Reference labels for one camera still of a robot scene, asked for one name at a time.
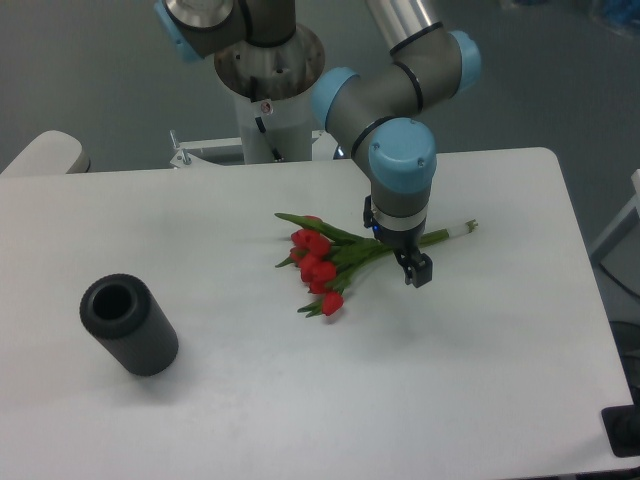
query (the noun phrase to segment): black cylinder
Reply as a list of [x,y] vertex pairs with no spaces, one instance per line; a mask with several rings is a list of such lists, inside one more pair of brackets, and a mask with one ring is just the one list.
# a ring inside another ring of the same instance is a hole
[[147,286],[125,274],[101,278],[85,292],[80,319],[87,331],[135,375],[167,368],[178,337]]

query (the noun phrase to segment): white table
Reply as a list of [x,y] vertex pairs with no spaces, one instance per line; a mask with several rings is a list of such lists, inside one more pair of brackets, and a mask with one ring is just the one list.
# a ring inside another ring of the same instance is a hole
[[[504,479],[637,466],[631,402],[555,156],[439,157],[415,290],[389,258],[339,322],[273,265],[316,214],[362,231],[351,162],[0,180],[0,478]],[[174,364],[129,375],[82,327],[99,277],[150,287]]]

